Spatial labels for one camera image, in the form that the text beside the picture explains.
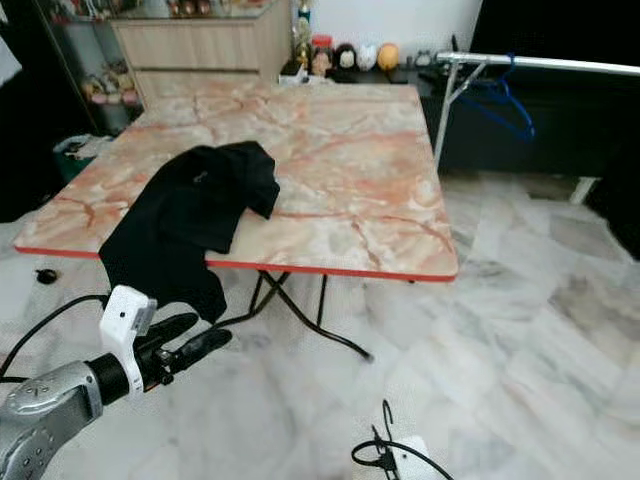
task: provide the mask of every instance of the marble floor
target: marble floor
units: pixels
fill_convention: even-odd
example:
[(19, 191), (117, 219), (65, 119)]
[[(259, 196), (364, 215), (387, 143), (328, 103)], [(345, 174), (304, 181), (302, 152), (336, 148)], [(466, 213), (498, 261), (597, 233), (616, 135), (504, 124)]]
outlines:
[[(274, 301), (172, 385), (109, 407), (46, 478), (383, 480), (349, 457), (371, 423), (382, 427), (383, 398), (394, 437), (421, 435), (456, 479), (638, 478), (640, 266), (602, 219), (566, 201), (566, 181), (448, 174), (442, 183), (462, 265), (454, 284), (329, 280), (326, 327), (373, 351), (373, 364)], [(107, 289), (98, 262), (14, 252), (25, 220), (0, 225), (4, 354), (56, 306)], [(36, 283), (43, 267), (59, 281)], [(228, 315), (239, 313), (255, 273), (219, 274)], [(319, 283), (294, 275), (286, 288), (311, 312)], [(76, 307), (10, 373), (96, 357), (98, 319), (97, 305)]]

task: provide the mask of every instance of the table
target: table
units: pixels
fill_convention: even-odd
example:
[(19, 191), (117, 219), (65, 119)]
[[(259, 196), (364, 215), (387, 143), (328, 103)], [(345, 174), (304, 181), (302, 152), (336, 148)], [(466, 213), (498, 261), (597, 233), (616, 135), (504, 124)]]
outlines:
[[(320, 328), (327, 275), (454, 280), (457, 257), (411, 86), (177, 85), (38, 212), (15, 248), (98, 258), (165, 162), (199, 144), (244, 140), (257, 140), (276, 160), (281, 192), (270, 220), (247, 210), (231, 252), (206, 255), (212, 267), (260, 272), (247, 315), (222, 324), (251, 318), (277, 293), (307, 326), (367, 357)], [(286, 273), (274, 279), (272, 271)], [(281, 288), (292, 272), (323, 275), (315, 323)], [(271, 290), (258, 303), (263, 281)]]

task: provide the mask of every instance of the black cloth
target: black cloth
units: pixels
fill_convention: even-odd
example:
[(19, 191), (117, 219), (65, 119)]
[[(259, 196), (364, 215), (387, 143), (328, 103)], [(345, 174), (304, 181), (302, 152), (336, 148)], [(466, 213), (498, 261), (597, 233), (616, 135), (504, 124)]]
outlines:
[(228, 253), (246, 207), (268, 219), (280, 187), (275, 162), (256, 142), (198, 146), (164, 165), (149, 181), (100, 258), (112, 286), (181, 301), (213, 323), (227, 304), (206, 250)]

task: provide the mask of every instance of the white wall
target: white wall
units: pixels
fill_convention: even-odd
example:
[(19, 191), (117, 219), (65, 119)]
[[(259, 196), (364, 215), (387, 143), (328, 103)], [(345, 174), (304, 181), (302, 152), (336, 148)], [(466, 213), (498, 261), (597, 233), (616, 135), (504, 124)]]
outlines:
[(393, 42), (401, 58), (420, 49), (449, 48), (455, 33), (468, 49), (482, 0), (314, 0), (314, 33), (333, 35), (341, 42)]

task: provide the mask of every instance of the cabinet drawer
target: cabinet drawer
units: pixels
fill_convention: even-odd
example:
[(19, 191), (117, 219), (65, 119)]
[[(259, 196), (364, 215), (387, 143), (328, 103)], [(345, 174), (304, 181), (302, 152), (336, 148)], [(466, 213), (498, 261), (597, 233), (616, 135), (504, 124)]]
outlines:
[(136, 80), (147, 102), (162, 97), (192, 95), (215, 82), (258, 80), (257, 73), (136, 72)]
[(224, 25), (118, 26), (133, 68), (258, 70), (253, 27)]

